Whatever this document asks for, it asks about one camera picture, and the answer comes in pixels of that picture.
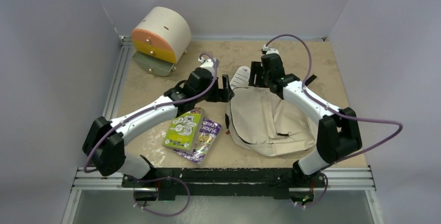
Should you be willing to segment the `beige canvas backpack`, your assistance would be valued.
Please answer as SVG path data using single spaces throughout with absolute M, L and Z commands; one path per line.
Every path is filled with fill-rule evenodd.
M 317 126 L 295 105 L 247 83 L 232 87 L 232 92 L 226 124 L 235 144 L 268 157 L 315 147 Z

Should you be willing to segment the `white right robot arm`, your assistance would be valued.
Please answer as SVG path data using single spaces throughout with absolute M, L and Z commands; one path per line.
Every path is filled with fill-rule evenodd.
M 299 77 L 285 73 L 278 54 L 265 54 L 261 61 L 251 63 L 249 85 L 269 88 L 305 113 L 318 128 L 316 150 L 293 164 L 292 179 L 296 185 L 306 185 L 316 172 L 361 149 L 355 111 L 349 107 L 340 109 L 321 98 L 312 100 L 314 93 Z

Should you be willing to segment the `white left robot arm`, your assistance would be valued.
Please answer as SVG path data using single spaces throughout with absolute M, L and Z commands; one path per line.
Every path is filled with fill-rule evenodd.
M 153 165 L 142 155 L 126 154 L 125 147 L 151 128 L 192 110 L 201 101 L 228 102 L 234 94 L 226 74 L 222 76 L 222 85 L 218 85 L 216 72 L 196 68 L 186 80 L 131 114 L 112 120 L 96 118 L 82 146 L 87 155 L 83 171 L 89 173 L 87 167 L 92 164 L 92 171 L 102 176 L 118 172 L 135 177 L 142 187 L 151 186 L 155 180 Z

